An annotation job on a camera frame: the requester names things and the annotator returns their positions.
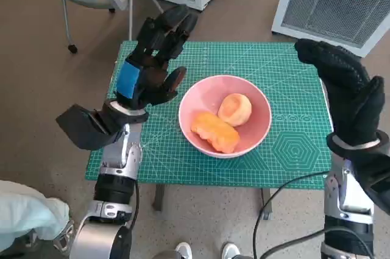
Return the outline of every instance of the peach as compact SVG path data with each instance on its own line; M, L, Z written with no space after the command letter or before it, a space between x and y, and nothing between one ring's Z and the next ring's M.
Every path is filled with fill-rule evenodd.
M222 101L218 116L232 127L245 124L252 113L252 104L243 94L232 93Z

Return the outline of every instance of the orange food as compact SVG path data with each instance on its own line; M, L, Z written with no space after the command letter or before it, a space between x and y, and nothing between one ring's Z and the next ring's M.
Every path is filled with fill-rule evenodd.
M191 131L207 140L216 151L231 154L239 142L238 132L209 112L199 113L192 122Z
M232 93L223 101L218 116L227 124L236 127L246 123L252 113L252 104L243 94Z

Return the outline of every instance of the black robotic glove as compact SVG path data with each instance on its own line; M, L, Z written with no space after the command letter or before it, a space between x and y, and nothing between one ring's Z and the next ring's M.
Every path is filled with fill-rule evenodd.
M335 134L350 146L375 141L385 104L383 78L370 80L360 59L340 46L301 39L295 49L301 62L317 68L326 86Z

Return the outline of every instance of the robotic arm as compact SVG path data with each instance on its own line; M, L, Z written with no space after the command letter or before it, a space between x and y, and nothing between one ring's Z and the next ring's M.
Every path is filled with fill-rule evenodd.
M301 62L312 64L326 86L334 132L325 181L325 229L347 227L374 253L374 203L390 215L389 137L377 130L385 103L383 78L369 78L359 58L327 43L299 40ZM322 259L369 258L365 247L346 232L325 233Z
M100 111L73 105L57 118L78 148L105 147L94 197L74 239L71 259L129 258L137 217L136 209L129 224L133 216L130 200L134 188L139 199L141 127L148 118L144 108L176 97L186 69L179 67L168 75L168 62L181 53L196 21L197 16L189 14L185 5L173 7L155 20L148 18L138 34L136 48L120 70L116 98L107 99Z

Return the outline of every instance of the table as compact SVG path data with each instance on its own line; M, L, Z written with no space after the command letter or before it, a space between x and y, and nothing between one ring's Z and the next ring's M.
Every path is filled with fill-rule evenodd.
M107 97L113 97L118 71L136 42L121 45ZM155 183L154 207L161 210L165 184L246 186L261 189L261 201L269 189L310 172L330 168L325 137L332 131L321 81L315 67L300 63L292 43L187 42L169 70L187 67L179 95L167 104L148 107L143 125L144 150L139 181ZM266 139L239 158L221 160L197 151L180 131L178 109L185 92L212 75L243 77L267 96L272 126ZM94 151L85 174L96 180L102 149ZM301 180L290 188L322 189L324 177Z

